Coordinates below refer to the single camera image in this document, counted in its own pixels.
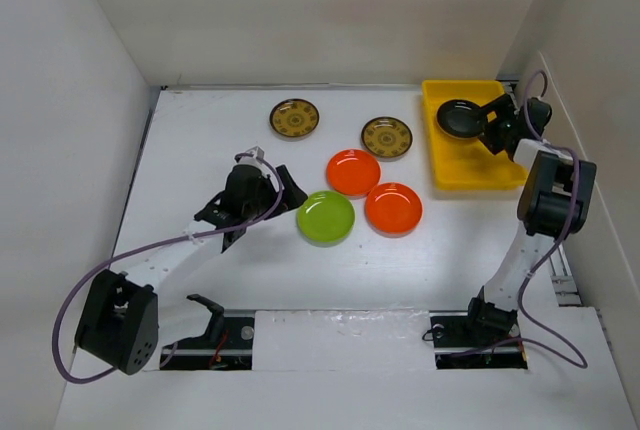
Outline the green plate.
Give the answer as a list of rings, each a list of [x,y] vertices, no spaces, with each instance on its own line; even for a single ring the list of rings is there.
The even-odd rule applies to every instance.
[[[301,234],[307,240],[322,245],[343,241],[351,233],[355,219],[351,201],[328,190],[312,193],[296,212]]]

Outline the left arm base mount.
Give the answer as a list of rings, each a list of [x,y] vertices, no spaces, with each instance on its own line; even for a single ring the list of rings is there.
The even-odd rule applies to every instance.
[[[194,335],[162,347],[164,371],[250,371],[253,363],[256,312],[225,310],[199,294],[186,299],[206,310],[206,326]]]

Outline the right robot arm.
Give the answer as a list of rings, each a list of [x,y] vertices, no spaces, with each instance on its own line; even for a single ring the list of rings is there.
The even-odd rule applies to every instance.
[[[521,304],[528,283],[587,220],[597,165],[542,139],[551,114],[551,107],[537,98],[517,109],[507,94],[480,108],[480,142],[494,155],[504,152],[527,169],[528,176],[518,201],[514,240],[462,319],[462,331],[473,343],[508,335],[524,312]]]

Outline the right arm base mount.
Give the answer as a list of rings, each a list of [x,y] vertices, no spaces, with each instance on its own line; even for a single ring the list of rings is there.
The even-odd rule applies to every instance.
[[[422,340],[433,346],[439,370],[526,370],[517,316],[478,294],[464,311],[432,312]]]

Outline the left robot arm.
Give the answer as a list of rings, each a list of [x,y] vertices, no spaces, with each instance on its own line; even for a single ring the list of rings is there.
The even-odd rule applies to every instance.
[[[224,253],[248,227],[299,208],[308,198],[284,165],[236,164],[225,187],[195,213],[181,237],[149,245],[148,258],[123,272],[101,269],[76,329],[77,347],[133,375],[149,362],[160,337],[160,297],[170,285]]]

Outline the black plate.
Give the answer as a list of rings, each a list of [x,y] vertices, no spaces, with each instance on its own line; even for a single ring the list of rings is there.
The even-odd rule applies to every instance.
[[[436,121],[447,135],[458,139],[471,139],[483,132],[488,117],[478,104],[454,99],[444,102],[438,108]]]

